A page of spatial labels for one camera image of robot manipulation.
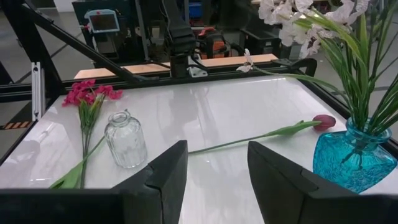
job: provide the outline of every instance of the screen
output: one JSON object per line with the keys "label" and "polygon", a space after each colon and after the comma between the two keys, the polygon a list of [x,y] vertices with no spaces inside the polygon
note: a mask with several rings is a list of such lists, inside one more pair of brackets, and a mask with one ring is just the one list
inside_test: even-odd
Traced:
{"label": "screen", "polygon": [[90,16],[93,30],[115,30],[118,29],[117,21],[113,14]]}

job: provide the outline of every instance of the tulip stem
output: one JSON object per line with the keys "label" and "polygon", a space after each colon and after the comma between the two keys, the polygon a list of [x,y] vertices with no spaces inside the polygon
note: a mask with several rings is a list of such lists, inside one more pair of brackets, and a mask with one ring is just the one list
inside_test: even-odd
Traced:
{"label": "tulip stem", "polygon": [[258,139],[258,138],[264,138],[264,137],[270,137],[270,136],[276,136],[276,135],[293,135],[305,128],[309,128],[312,126],[316,126],[319,125],[321,123],[321,121],[300,121],[297,124],[293,125],[293,126],[288,126],[288,127],[284,127],[284,128],[279,128],[275,131],[271,131],[267,134],[262,134],[260,136],[256,136],[256,137],[251,137],[251,138],[246,138],[246,139],[241,139],[241,140],[237,140],[237,141],[232,141],[232,142],[228,142],[228,143],[224,143],[224,144],[220,144],[217,146],[212,146],[212,147],[208,147],[206,149],[200,149],[197,151],[193,151],[193,152],[189,152],[188,154],[198,154],[201,152],[206,152],[212,149],[217,149],[219,147],[224,147],[224,146],[230,146],[232,144],[237,144],[240,142],[245,142],[245,141],[250,141],[250,140],[254,140],[254,139]]}

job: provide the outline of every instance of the white orchid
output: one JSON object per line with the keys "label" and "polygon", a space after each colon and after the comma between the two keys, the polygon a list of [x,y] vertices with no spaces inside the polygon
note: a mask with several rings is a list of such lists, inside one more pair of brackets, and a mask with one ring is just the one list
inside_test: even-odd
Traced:
{"label": "white orchid", "polygon": [[[369,0],[356,0],[356,4],[353,0],[341,0],[341,2],[342,6],[333,12],[326,13],[325,17],[340,24],[341,28],[349,32],[350,25],[367,10]],[[312,27],[308,29],[295,23],[299,18],[305,19],[305,15],[317,16],[310,10],[312,4],[313,0],[280,0],[279,5],[275,5],[273,0],[262,0],[259,17],[269,25],[282,24],[282,30],[279,32],[282,44],[286,46],[291,46],[294,42],[302,44],[300,57],[306,57],[318,52],[320,37],[338,37],[337,33],[316,24],[312,24]]]}
{"label": "white orchid", "polygon": [[246,62],[244,62],[242,66],[239,66],[236,71],[242,71],[246,73],[253,69],[254,63],[251,59],[250,51],[248,49],[244,49],[244,56],[246,57]]}

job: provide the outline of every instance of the white flower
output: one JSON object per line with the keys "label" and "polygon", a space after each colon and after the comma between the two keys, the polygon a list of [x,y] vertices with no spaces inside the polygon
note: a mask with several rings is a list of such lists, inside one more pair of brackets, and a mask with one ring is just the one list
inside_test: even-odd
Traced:
{"label": "white flower", "polygon": [[325,14],[326,18],[331,21],[335,21],[339,24],[345,24],[348,22],[349,15],[353,11],[355,3],[351,0],[341,0],[343,3],[338,9],[333,12],[328,12]]}
{"label": "white flower", "polygon": [[282,30],[279,31],[279,38],[281,39],[283,45],[291,46],[293,41],[296,41],[299,44],[303,44],[305,42],[305,39],[307,38],[307,30],[298,26],[297,24],[294,24],[294,21],[299,19],[300,16],[301,13],[296,13],[290,18],[289,21],[282,24]]}
{"label": "white flower", "polygon": [[313,0],[294,0],[294,4],[299,12],[309,12],[310,6],[313,4]]}
{"label": "white flower", "polygon": [[320,47],[320,37],[334,38],[337,34],[332,31],[327,31],[319,25],[312,24],[312,28],[307,31],[305,42],[301,46],[300,58],[305,58],[318,52]]}
{"label": "white flower", "polygon": [[355,22],[356,18],[358,18],[358,16],[360,16],[361,14],[366,12],[366,10],[368,10],[368,5],[369,5],[369,0],[357,0],[356,6],[355,6],[356,12],[352,13],[349,16],[347,23],[349,25],[353,24]]}
{"label": "white flower", "polygon": [[244,56],[246,57],[246,62],[242,66],[239,66],[236,71],[242,71],[246,73],[253,69],[252,66],[254,63],[250,57],[250,51],[248,49],[244,49]]}
{"label": "white flower", "polygon": [[264,20],[265,24],[280,24],[289,20],[292,16],[292,5],[289,0],[280,3],[275,7],[273,0],[262,0],[259,8],[259,18]]}
{"label": "white flower", "polygon": [[261,0],[259,7],[259,18],[264,20],[264,23],[273,25],[276,23],[275,5],[273,0]]}
{"label": "white flower", "polygon": [[305,41],[305,43],[301,46],[301,51],[300,51],[300,58],[305,58],[309,55],[313,55],[316,54],[319,50],[319,43],[320,41],[318,39],[315,39],[315,41],[313,41],[312,46],[308,47],[309,43],[310,43],[311,39],[307,39]]}

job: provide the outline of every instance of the blue glass vase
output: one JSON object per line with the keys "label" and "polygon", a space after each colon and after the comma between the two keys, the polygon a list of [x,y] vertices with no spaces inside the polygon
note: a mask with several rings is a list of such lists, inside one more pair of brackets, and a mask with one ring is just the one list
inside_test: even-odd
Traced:
{"label": "blue glass vase", "polygon": [[370,136],[357,130],[350,118],[347,131],[322,134],[313,157],[313,172],[353,192],[360,193],[385,178],[396,166],[394,156],[380,144],[391,130]]}

